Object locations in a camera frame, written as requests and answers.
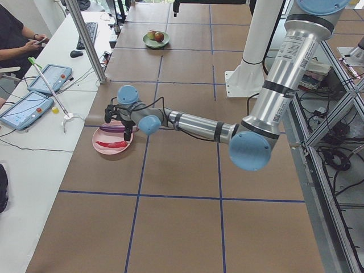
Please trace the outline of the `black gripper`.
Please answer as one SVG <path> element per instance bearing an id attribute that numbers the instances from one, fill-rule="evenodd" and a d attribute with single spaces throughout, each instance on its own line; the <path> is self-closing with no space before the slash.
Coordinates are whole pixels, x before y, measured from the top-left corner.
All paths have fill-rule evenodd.
<path id="1" fill-rule="evenodd" d="M 133 134 L 133 126 L 134 122 L 126 120 L 122 118 L 121 113 L 119 111 L 119 107 L 117 105 L 109 104 L 105 109 L 104 120 L 106 123 L 110 123 L 112 120 L 121 121 L 121 123 L 125 126 L 125 130 L 123 133 L 123 138 L 126 142 L 131 140 L 131 136 Z"/>

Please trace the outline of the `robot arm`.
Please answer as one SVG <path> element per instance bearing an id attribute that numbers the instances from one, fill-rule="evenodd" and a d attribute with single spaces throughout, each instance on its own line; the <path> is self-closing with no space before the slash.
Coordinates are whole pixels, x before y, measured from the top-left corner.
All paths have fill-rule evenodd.
<path id="1" fill-rule="evenodd" d="M 166 107 L 154 108 L 139 98 L 131 85 L 122 86 L 117 104 L 105 109 L 105 121 L 121 121 L 128 138 L 133 127 L 147 135 L 161 127 L 226 143 L 231 161 L 239 168 L 257 171 L 270 160 L 279 138 L 279 123 L 320 42 L 329 39 L 346 1 L 294 1 L 284 27 L 286 35 L 250 114 L 230 125 Z"/>

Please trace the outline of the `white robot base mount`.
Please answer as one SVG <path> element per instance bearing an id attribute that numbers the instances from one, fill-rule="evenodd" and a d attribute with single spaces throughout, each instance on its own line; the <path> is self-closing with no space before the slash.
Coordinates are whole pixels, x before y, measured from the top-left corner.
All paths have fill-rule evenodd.
<path id="1" fill-rule="evenodd" d="M 225 71 L 226 95 L 229 98 L 247 98 L 259 93 L 264 83 L 261 68 L 255 72 Z"/>

